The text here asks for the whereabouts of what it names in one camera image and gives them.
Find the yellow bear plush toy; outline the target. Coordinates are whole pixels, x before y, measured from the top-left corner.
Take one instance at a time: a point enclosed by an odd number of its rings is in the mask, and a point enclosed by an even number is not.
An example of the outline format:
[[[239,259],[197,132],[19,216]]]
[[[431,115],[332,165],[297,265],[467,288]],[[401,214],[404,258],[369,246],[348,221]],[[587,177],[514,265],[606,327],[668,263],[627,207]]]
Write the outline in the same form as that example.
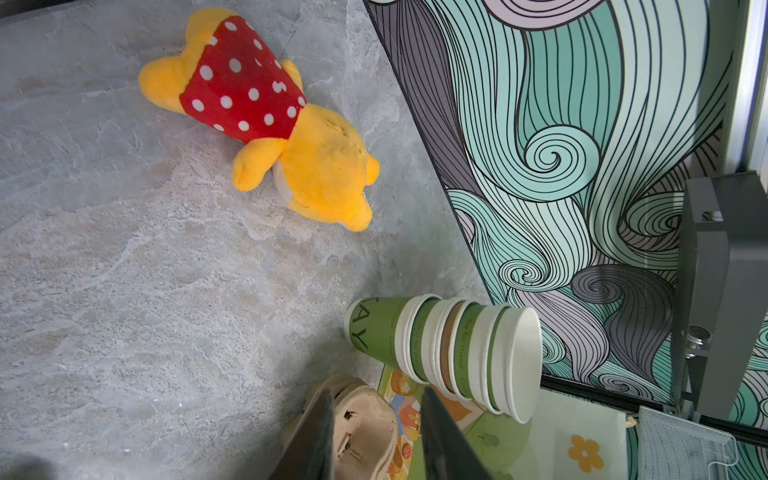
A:
[[[255,189],[271,172],[291,210],[365,230],[373,211],[364,190],[380,164],[354,126],[309,103],[295,64],[278,59],[239,14],[197,11],[185,40],[181,54],[141,69],[143,96],[242,142],[232,166],[238,190]]]

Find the stack of pulp cup carriers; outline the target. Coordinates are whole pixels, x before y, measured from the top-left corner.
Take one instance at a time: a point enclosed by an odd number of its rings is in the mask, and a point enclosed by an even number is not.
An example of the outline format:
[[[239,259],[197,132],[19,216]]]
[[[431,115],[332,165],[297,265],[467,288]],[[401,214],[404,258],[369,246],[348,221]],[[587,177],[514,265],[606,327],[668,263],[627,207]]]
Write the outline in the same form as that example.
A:
[[[312,384],[301,414],[281,432],[285,452],[305,412],[323,390],[333,397],[333,479],[383,479],[399,439],[393,409],[361,379],[338,373]]]

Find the clear acrylic wall holder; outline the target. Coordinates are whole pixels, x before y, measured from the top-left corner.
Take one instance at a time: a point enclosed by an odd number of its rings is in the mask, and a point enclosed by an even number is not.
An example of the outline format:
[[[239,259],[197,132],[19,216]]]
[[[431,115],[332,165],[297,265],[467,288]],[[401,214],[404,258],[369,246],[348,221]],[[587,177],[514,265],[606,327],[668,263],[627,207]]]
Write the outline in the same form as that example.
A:
[[[642,407],[637,428],[640,479],[727,479],[739,461],[732,435],[677,416]]]

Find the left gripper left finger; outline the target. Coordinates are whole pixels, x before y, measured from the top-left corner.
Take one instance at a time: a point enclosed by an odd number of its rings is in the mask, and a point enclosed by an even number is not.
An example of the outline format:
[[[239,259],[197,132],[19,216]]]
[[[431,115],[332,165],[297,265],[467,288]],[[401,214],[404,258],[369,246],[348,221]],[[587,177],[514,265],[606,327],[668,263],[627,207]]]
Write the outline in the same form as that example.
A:
[[[269,479],[333,479],[333,397],[323,390],[313,400]]]

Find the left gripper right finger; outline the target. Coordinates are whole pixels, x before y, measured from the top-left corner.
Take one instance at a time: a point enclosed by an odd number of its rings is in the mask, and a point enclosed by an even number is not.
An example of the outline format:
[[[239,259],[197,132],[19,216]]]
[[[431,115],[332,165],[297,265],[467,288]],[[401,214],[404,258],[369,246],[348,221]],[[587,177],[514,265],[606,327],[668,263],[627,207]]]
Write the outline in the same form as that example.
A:
[[[492,478],[432,387],[422,396],[421,422],[427,479]]]

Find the black wall shelf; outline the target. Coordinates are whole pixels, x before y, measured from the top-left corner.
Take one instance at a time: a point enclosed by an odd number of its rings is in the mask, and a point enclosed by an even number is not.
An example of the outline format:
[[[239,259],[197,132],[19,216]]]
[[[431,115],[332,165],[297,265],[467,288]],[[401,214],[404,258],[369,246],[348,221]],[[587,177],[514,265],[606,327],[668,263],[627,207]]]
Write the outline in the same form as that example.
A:
[[[725,420],[767,311],[767,194],[753,172],[687,181],[671,330],[675,405]]]

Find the white paper takeout bag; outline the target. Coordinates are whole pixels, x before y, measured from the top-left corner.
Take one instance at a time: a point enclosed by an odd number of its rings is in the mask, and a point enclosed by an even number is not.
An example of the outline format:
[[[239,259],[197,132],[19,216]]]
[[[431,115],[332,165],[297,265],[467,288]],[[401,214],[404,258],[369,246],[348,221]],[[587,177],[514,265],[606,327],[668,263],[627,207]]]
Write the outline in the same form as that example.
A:
[[[424,479],[421,440],[424,386],[386,367],[379,394],[397,417],[399,440],[387,479]],[[635,479],[635,430],[619,410],[541,390],[534,416],[519,423],[474,401],[439,397],[495,479]]]

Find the stack of paper cups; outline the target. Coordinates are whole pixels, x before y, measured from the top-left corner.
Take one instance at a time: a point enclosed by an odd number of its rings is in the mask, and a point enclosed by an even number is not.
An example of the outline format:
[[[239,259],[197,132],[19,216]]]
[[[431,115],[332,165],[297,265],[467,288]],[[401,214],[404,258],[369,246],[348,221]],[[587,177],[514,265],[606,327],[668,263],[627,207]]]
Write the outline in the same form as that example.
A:
[[[434,294],[368,297],[346,311],[343,331],[358,351],[495,415],[528,422],[543,370],[543,335],[530,307],[484,305]]]

